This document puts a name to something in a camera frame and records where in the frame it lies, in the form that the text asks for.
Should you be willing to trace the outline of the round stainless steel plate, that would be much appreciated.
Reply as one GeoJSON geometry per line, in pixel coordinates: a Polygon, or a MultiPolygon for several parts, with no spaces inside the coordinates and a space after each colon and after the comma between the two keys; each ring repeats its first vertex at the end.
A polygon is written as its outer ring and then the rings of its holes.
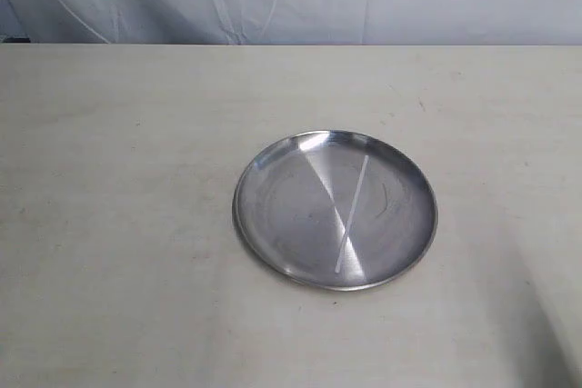
{"type": "Polygon", "coordinates": [[[389,283],[417,265],[437,233],[434,190],[405,154],[372,136],[316,130],[282,138],[241,174],[232,201],[240,241],[273,271],[339,292],[389,283]],[[342,236],[369,155],[340,274],[342,236]]]}

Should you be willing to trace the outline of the translucent white plastic straw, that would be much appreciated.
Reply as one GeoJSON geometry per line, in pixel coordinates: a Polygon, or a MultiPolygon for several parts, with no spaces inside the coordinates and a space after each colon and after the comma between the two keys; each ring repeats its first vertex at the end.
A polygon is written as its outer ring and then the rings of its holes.
{"type": "Polygon", "coordinates": [[[349,234],[351,231],[351,227],[352,224],[354,222],[354,216],[356,213],[356,207],[357,207],[357,203],[358,203],[358,199],[359,199],[359,195],[361,192],[361,187],[363,184],[363,180],[364,180],[364,176],[365,176],[365,172],[366,172],[366,168],[368,165],[368,161],[369,161],[369,155],[365,155],[361,169],[360,169],[360,173],[357,179],[357,183],[356,183],[356,189],[354,192],[354,196],[352,199],[352,203],[350,205],[350,210],[349,210],[349,214],[348,214],[348,218],[347,218],[347,223],[345,225],[345,231],[344,234],[342,236],[342,240],[341,240],[341,244],[340,244],[340,248],[339,248],[339,253],[338,253],[338,257],[336,259],[336,266],[335,266],[335,274],[340,274],[341,269],[342,269],[342,263],[345,259],[345,252],[346,252],[346,245],[347,245],[347,240],[349,239],[349,234]]]}

